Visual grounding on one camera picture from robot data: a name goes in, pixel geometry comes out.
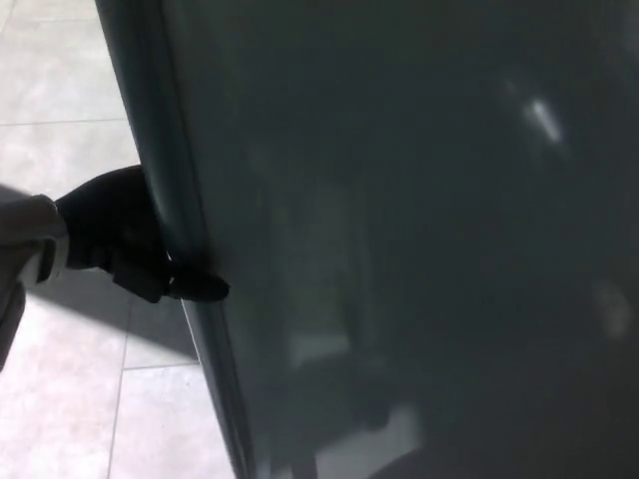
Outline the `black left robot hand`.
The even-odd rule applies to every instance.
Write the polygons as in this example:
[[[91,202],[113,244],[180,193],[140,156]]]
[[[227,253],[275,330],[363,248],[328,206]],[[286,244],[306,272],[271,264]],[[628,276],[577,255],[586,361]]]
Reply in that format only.
[[[140,166],[100,175],[55,204],[69,237],[66,268],[98,268],[149,303],[228,296],[230,286],[218,275],[170,259]]]

